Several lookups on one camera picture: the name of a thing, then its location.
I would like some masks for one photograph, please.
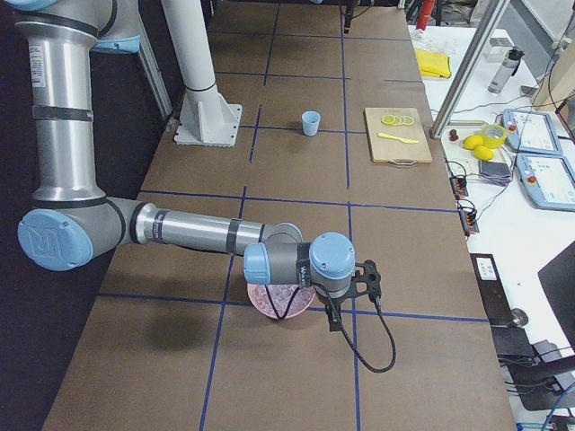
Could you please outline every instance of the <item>blue cup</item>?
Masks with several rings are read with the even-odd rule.
[[[307,110],[302,114],[302,124],[304,125],[304,135],[315,136],[320,127],[322,116],[314,110]]]

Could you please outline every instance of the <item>cutting board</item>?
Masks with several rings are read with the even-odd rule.
[[[366,108],[367,136],[371,160],[374,163],[417,162],[431,163],[431,152],[421,126],[420,116],[415,108]],[[387,126],[381,118],[385,115],[409,116],[413,118],[410,126]],[[395,139],[379,137],[383,132],[389,135],[417,139],[417,144],[404,144]]]

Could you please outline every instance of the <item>water bottle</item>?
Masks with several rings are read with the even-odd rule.
[[[510,49],[497,73],[493,76],[493,79],[491,79],[491,83],[489,84],[489,87],[487,87],[487,90],[495,93],[501,92],[509,78],[519,69],[521,58],[524,55],[525,52],[523,52],[521,48],[513,47]]]

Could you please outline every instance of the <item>yellow cloth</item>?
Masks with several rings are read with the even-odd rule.
[[[434,76],[436,78],[448,78],[451,76],[449,68],[449,56],[439,54],[438,52],[415,50],[417,64],[420,66],[420,72],[423,76]]]

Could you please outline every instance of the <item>white desk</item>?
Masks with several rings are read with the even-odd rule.
[[[423,78],[429,106],[437,114],[447,91],[460,67],[465,51],[473,37],[474,29],[428,27],[420,40],[415,39],[415,48],[427,48],[443,51],[450,56],[452,77],[450,79]],[[503,30],[496,30],[495,37],[507,37]],[[520,85],[535,85],[535,79],[522,62],[515,76],[500,94],[487,91],[487,86],[495,75],[499,63],[487,63],[482,55],[475,68],[464,95],[457,104],[452,120],[483,120],[493,123],[496,115],[506,108],[518,108],[530,105],[528,98],[520,98]],[[510,103],[491,105],[469,112],[460,110],[471,109],[477,105],[494,102]],[[560,121],[552,114],[553,122],[560,135],[565,135]],[[470,152],[461,149],[461,142],[449,143],[444,140],[444,148],[448,159],[468,163],[476,163]],[[575,146],[570,141],[562,140],[564,154],[575,166]],[[468,180],[470,197],[481,213],[500,191],[501,187],[478,180]],[[509,305],[520,308],[529,317],[525,326],[530,342],[536,343],[548,339],[558,347],[565,347],[569,342],[555,318],[545,297],[537,272],[551,259],[575,241],[575,213],[550,211],[535,208],[528,200],[523,186],[515,174],[508,188],[482,214],[479,220],[480,233],[472,235],[467,243],[468,250],[473,253],[491,253],[500,273],[501,282],[507,294]],[[572,350],[562,352],[564,356],[572,355]],[[517,421],[541,420],[544,414],[525,412],[516,402],[511,402]]]

